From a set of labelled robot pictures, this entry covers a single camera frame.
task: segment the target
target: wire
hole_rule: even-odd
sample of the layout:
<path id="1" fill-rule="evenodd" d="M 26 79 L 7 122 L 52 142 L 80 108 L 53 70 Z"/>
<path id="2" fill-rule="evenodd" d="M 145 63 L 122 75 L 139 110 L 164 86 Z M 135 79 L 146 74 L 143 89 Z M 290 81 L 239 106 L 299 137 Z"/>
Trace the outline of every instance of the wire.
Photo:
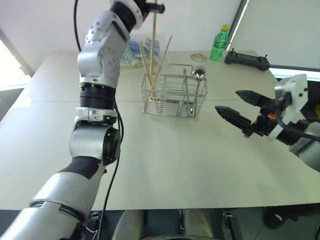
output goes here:
<path id="1" fill-rule="evenodd" d="M 87 226 L 85 227 L 85 229 L 87 229 L 90 233 L 95 234 L 98 230 L 91 230 L 90 228 L 88 228 Z"/>
<path id="2" fill-rule="evenodd" d="M 315 229 L 314 240 L 319 240 L 319 236 L 320 236 L 320 224 L 318 224 L 318 226 Z"/>
<path id="3" fill-rule="evenodd" d="M 118 129 L 119 129 L 119 131 L 120 131 L 120 144 L 121 144 L 122 141 L 123 141 L 123 139 L 124 139 L 125 127 L 124 127 L 124 122 L 123 122 L 122 117 L 121 117 L 121 114 L 120 114 L 120 112 L 119 112 L 117 103 L 115 103 L 114 109 L 115 109 L 116 114 L 117 114 L 117 117 L 118 117 Z M 113 175 L 112 175 L 112 178 L 111 178 L 111 182 L 110 182 L 110 184 L 109 184 L 109 188 L 108 188 L 108 191 L 107 191 L 106 196 L 105 196 L 105 199 L 104 199 L 103 208 L 102 208 L 102 211 L 101 211 L 101 218 L 100 218 L 100 223 L 99 223 L 99 229 L 98 229 L 98 233 L 97 233 L 97 236 L 98 236 L 97 239 L 98 239 L 98 240 L 100 239 L 100 236 L 101 236 L 101 228 L 102 228 L 102 224 L 103 224 L 104 213 L 105 213 L 106 208 L 107 208 L 107 202 L 108 202 L 108 199 L 109 199 L 111 187 L 112 187 L 112 184 L 114 183 L 114 179 L 115 179 L 115 176 L 116 176 L 116 173 L 117 173 L 117 170 L 118 170 L 119 161 L 120 161 L 120 157 L 119 157 L 119 159 L 116 161 L 116 165 L 115 165 L 115 169 L 114 169 L 114 172 L 113 172 Z"/>
<path id="4" fill-rule="evenodd" d="M 98 234 L 98 231 L 95 231 L 95 233 L 94 233 L 94 235 L 93 235 L 92 240 L 95 240 L 95 238 L 96 238 L 97 234 Z"/>
<path id="5" fill-rule="evenodd" d="M 264 224 L 262 224 L 262 225 L 261 225 L 261 227 L 260 227 L 260 229 L 259 229 L 258 233 L 255 235 L 254 240 L 256 240 L 256 239 L 257 239 L 257 237 L 259 236 L 259 234 L 260 234 L 260 232 L 261 232 L 261 230 L 262 230 L 262 228 L 263 228 L 263 227 L 264 227 Z"/>
<path id="6" fill-rule="evenodd" d="M 105 210 L 106 210 L 106 207 L 107 207 L 107 202 L 108 202 L 110 190 L 111 190 L 112 184 L 114 183 L 114 179 L 115 179 L 115 176 L 116 176 L 116 173 L 117 173 L 117 170 L 118 170 L 119 162 L 120 162 L 120 157 L 116 161 L 116 165 L 115 165 L 115 169 L 114 169 L 114 172 L 113 172 L 113 175 L 112 175 L 112 178 L 111 178 L 111 182 L 109 184 L 109 188 L 108 188 L 108 191 L 107 191 L 105 199 L 104 199 L 103 208 L 102 208 L 102 212 L 101 212 L 100 223 L 99 223 L 99 229 L 98 229 L 98 238 L 97 238 L 98 240 L 100 239 L 100 236 L 101 236 L 101 228 L 102 228 L 102 224 L 103 224 L 104 213 L 105 213 Z"/>
<path id="7" fill-rule="evenodd" d="M 79 42 L 79 36 L 78 36 L 78 29 L 77 29 L 77 8 L 78 8 L 78 0 L 74 0 L 74 6 L 73 6 L 73 28 L 74 28 L 74 36 L 75 36 L 75 40 L 76 40 L 76 45 L 78 47 L 79 52 L 81 52 L 81 46 L 80 46 L 80 42 Z M 117 106 L 117 102 L 115 101 L 115 105 L 114 105 L 114 109 L 116 111 L 117 117 L 118 117 L 118 130 L 120 132 L 120 144 L 122 143 L 123 139 L 124 139 L 124 134 L 125 134 L 125 127 L 124 127 L 124 122 L 122 120 L 122 117 L 120 115 L 118 106 Z M 115 169 L 108 187 L 108 190 L 106 192 L 106 196 L 104 199 L 104 203 L 103 203 L 103 208 L 102 208 L 102 212 L 101 212 L 101 218 L 99 221 L 99 228 L 97 231 L 95 231 L 94 236 L 92 238 L 92 240 L 95 239 L 95 237 L 97 236 L 97 239 L 100 239 L 101 236 L 101 228 L 102 228 L 102 223 L 103 223 L 103 219 L 104 219 L 104 212 L 107 208 L 107 202 L 109 199 L 109 195 L 110 195 L 110 191 L 111 191 L 111 187 L 114 183 L 116 174 L 117 174 L 117 170 L 118 170 L 118 166 L 119 166 L 119 162 L 120 162 L 120 157 L 118 158 L 118 160 L 116 161 L 116 165 L 115 165 Z M 93 231 L 89 228 L 86 228 L 88 231 L 90 231 L 91 233 L 93 233 Z"/>
<path id="8" fill-rule="evenodd" d="M 95 240 L 98 230 L 92 231 L 90 228 L 88 228 L 87 226 L 85 227 L 90 233 L 94 234 L 92 237 L 92 240 Z"/>
<path id="9" fill-rule="evenodd" d="M 124 127 L 124 122 L 122 121 L 122 117 L 120 115 L 120 112 L 119 112 L 119 109 L 118 109 L 118 106 L 117 106 L 117 102 L 115 103 L 115 106 L 114 106 L 114 109 L 116 111 L 116 114 L 118 116 L 118 128 L 120 130 L 120 133 L 121 133 L 121 143 L 122 143 L 122 140 L 124 139 L 124 135 L 125 135 L 125 127 Z"/>
<path id="10" fill-rule="evenodd" d="M 281 119 L 281 107 L 280 106 L 276 106 L 275 110 L 274 110 L 274 114 L 276 117 L 276 121 L 277 123 L 284 129 L 287 130 L 288 132 L 291 132 L 293 134 L 298 135 L 301 138 L 305 138 L 305 139 L 311 139 L 311 140 L 315 140 L 315 141 L 320 141 L 320 136 L 315 136 L 315 135 L 310 135 L 307 133 L 304 133 L 302 131 L 299 131 L 291 126 L 286 125 L 282 119 Z"/>
<path id="11" fill-rule="evenodd" d="M 74 29 L 74 36 L 76 45 L 78 46 L 79 52 L 81 52 L 81 46 L 79 42 L 79 36 L 78 36 L 78 28 L 77 28 L 77 9 L 78 9 L 78 0 L 74 0 L 73 5 L 73 29 Z"/>

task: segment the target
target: black cable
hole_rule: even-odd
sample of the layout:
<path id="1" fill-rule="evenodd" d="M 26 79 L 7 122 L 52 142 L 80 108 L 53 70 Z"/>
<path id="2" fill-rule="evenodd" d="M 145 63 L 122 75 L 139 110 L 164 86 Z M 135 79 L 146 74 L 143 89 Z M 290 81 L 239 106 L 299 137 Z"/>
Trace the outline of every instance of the black cable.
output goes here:
<path id="1" fill-rule="evenodd" d="M 74 6 L 73 6 L 73 28 L 74 28 L 74 36 L 75 36 L 75 40 L 76 40 L 76 44 L 78 47 L 79 52 L 81 52 L 81 46 L 80 46 L 80 42 L 79 42 L 79 36 L 78 36 L 78 29 L 77 29 L 77 8 L 78 8 L 78 0 L 74 0 Z M 124 139 L 124 134 L 125 134 L 125 127 L 124 127 L 124 122 L 122 120 L 122 117 L 120 115 L 118 106 L 117 106 L 117 102 L 115 102 L 115 106 L 114 109 L 116 111 L 117 117 L 118 117 L 118 130 L 120 131 L 120 144 L 122 143 L 123 139 Z M 104 219 L 104 212 L 106 211 L 107 208 L 107 202 L 109 199 L 109 195 L 110 195 L 110 191 L 111 191 L 111 187 L 114 183 L 116 174 L 117 174 L 117 170 L 118 170 L 118 166 L 119 166 L 119 162 L 120 162 L 120 157 L 118 158 L 118 160 L 116 161 L 116 165 L 115 165 L 115 169 L 108 187 L 108 190 L 106 192 L 106 196 L 104 199 L 104 203 L 103 203 L 103 208 L 102 208 L 102 212 L 101 212 L 101 218 L 100 218 L 100 222 L 99 222 L 99 228 L 98 228 L 98 232 L 97 232 L 97 240 L 100 239 L 101 236 L 101 228 L 102 228 L 102 223 L 103 223 L 103 219 Z"/>
<path id="2" fill-rule="evenodd" d="M 260 229 L 259 229 L 258 233 L 255 235 L 254 240 L 256 240 L 256 239 L 257 239 L 257 237 L 259 236 L 259 234 L 260 234 L 260 232 L 261 232 L 261 230 L 262 230 L 262 228 L 263 228 L 263 227 L 264 227 L 264 224 L 262 223 L 262 225 L 261 225 L 261 227 L 260 227 Z"/>
<path id="3" fill-rule="evenodd" d="M 311 140 L 315 140 L 315 141 L 320 141 L 320 136 L 315 136 L 315 135 L 310 135 L 307 133 L 304 133 L 302 131 L 299 131 L 297 129 L 294 129 L 291 126 L 286 125 L 282 119 L 281 119 L 281 107 L 280 106 L 276 106 L 275 110 L 274 110 L 274 114 L 275 114 L 275 118 L 277 123 L 284 129 L 287 130 L 288 132 L 291 132 L 293 134 L 298 135 L 301 138 L 305 138 L 305 139 L 311 139 Z"/>
<path id="4" fill-rule="evenodd" d="M 78 36 L 78 28 L 77 28 L 77 9 L 78 9 L 78 0 L 74 0 L 73 5 L 73 29 L 74 29 L 74 36 L 76 45 L 78 46 L 79 52 L 81 52 L 81 46 L 79 42 L 79 36 Z"/>
<path id="5" fill-rule="evenodd" d="M 116 161 L 116 165 L 115 165 L 115 169 L 114 169 L 114 172 L 113 172 L 113 175 L 112 175 L 112 178 L 111 178 L 111 182 L 109 184 L 109 188 L 108 188 L 108 191 L 106 192 L 106 196 L 105 196 L 105 199 L 104 199 L 103 208 L 102 208 L 102 212 L 101 212 L 100 223 L 99 223 L 99 229 L 98 229 L 98 234 L 97 234 L 97 240 L 99 240 L 100 236 L 101 236 L 101 227 L 102 227 L 102 224 L 103 224 L 104 213 L 105 213 L 105 210 L 106 210 L 106 207 L 107 207 L 107 202 L 108 202 L 108 198 L 109 198 L 109 195 L 110 195 L 110 190 L 111 190 L 112 184 L 114 183 L 114 179 L 115 179 L 115 176 L 116 176 L 116 173 L 117 173 L 117 170 L 118 170 L 119 162 L 120 162 L 120 157 Z"/>
<path id="6" fill-rule="evenodd" d="M 118 109 L 118 106 L 117 106 L 117 102 L 115 103 L 115 106 L 114 106 L 114 109 L 116 111 L 116 115 L 118 116 L 118 128 L 120 130 L 120 133 L 121 133 L 121 143 L 122 143 L 122 140 L 124 139 L 124 135 L 125 135 L 125 127 L 124 127 L 124 122 L 122 121 L 122 117 L 120 115 L 120 112 L 119 112 L 119 109 Z"/>
<path id="7" fill-rule="evenodd" d="M 123 139 L 124 139 L 125 127 L 124 127 L 124 122 L 123 122 L 122 117 L 121 117 L 121 115 L 120 115 L 120 112 L 119 112 L 117 103 L 115 103 L 114 109 L 115 109 L 116 114 L 117 114 L 117 117 L 118 117 L 118 129 L 119 129 L 119 131 L 120 131 L 120 144 L 121 144 L 122 141 L 123 141 Z M 107 191 L 106 196 L 105 196 L 105 199 L 104 199 L 104 203 L 103 203 L 103 207 L 102 207 L 102 211 L 101 211 L 101 218 L 100 218 L 100 223 L 99 223 L 99 229 L 98 229 L 98 233 L 97 233 L 97 240 L 99 240 L 99 239 L 100 239 L 100 236 L 101 236 L 101 228 L 102 228 L 102 224 L 103 224 L 104 213 L 105 213 L 106 208 L 107 208 L 107 202 L 108 202 L 108 199 L 109 199 L 111 187 L 112 187 L 112 184 L 113 184 L 113 182 L 114 182 L 114 179 L 115 179 L 115 176 L 116 176 L 116 173 L 117 173 L 117 170 L 118 170 L 119 161 L 120 161 L 120 157 L 119 157 L 119 159 L 116 161 L 116 165 L 115 165 L 115 169 L 114 169 L 114 172 L 113 172 L 113 175 L 112 175 L 112 178 L 111 178 L 111 182 L 110 182 L 110 184 L 109 184 L 109 188 L 108 188 L 108 191 Z"/>

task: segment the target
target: plastic bottle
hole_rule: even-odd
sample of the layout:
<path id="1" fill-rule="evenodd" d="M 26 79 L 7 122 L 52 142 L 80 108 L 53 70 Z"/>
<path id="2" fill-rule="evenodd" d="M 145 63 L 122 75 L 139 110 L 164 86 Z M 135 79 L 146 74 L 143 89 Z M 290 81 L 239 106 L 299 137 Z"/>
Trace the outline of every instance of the plastic bottle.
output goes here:
<path id="1" fill-rule="evenodd" d="M 218 61 L 221 58 L 222 52 L 224 51 L 225 46 L 228 42 L 228 30 L 229 26 L 223 25 L 221 27 L 221 31 L 215 36 L 212 50 L 210 52 L 211 60 Z"/>

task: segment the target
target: orange part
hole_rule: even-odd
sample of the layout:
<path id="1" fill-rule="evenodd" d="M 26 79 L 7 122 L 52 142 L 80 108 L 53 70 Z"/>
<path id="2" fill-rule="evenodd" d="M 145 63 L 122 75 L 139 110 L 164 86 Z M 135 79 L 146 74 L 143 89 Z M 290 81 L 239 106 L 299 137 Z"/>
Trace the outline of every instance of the orange part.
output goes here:
<path id="1" fill-rule="evenodd" d="M 269 113 L 268 118 L 270 118 L 271 120 L 276 120 L 276 115 L 274 113 Z"/>
<path id="2" fill-rule="evenodd" d="M 145 21 L 147 17 L 148 17 L 148 13 L 144 13 L 143 14 L 143 21 Z"/>

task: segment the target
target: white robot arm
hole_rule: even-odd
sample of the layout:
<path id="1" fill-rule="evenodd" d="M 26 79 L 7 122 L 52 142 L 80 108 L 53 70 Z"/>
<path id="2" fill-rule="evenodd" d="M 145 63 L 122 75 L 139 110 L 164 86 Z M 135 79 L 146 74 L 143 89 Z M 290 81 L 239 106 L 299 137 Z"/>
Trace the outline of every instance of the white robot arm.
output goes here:
<path id="1" fill-rule="evenodd" d="M 282 79 L 274 88 L 275 99 L 251 90 L 236 91 L 246 103 L 260 108 L 260 115 L 253 123 L 232 108 L 215 106 L 215 109 L 247 138 L 256 133 L 267 136 L 270 141 L 277 139 L 288 145 L 289 151 L 305 164 L 320 172 L 320 118 L 316 116 L 316 106 L 320 104 L 319 87 L 319 82 L 307 81 L 307 76 L 300 74 Z M 305 119 L 300 119 L 300 112 Z"/>
<path id="2" fill-rule="evenodd" d="M 120 155 L 115 93 L 120 58 L 149 12 L 164 5 L 146 0 L 114 0 L 88 30 L 78 55 L 80 107 L 70 140 L 72 162 L 54 174 L 23 209 L 2 240 L 80 240 L 106 166 Z"/>

